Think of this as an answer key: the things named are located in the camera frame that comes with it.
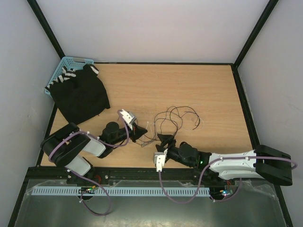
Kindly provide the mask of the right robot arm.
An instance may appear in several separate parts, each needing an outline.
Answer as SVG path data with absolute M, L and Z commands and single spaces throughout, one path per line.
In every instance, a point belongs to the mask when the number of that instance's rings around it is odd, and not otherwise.
M 168 160 L 193 168 L 217 184 L 222 180 L 238 178 L 258 178 L 281 186 L 291 186 L 292 170 L 297 164 L 287 153 L 266 145 L 234 154 L 202 152 L 187 142 L 176 146 L 173 135 L 158 134 L 160 144 L 156 145 L 154 163 L 158 172 L 162 171 Z

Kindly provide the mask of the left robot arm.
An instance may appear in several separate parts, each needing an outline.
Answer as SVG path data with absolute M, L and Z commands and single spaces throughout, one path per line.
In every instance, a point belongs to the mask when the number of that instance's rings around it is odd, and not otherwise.
M 147 132 L 136 123 L 120 128 L 118 123 L 109 122 L 102 134 L 95 138 L 89 132 L 81 131 L 76 124 L 69 123 L 44 139 L 40 147 L 50 162 L 71 171 L 71 179 L 78 175 L 80 183 L 90 183 L 94 179 L 95 168 L 80 155 L 81 151 L 105 158 L 117 147 L 126 145 L 130 140 L 136 142 Z

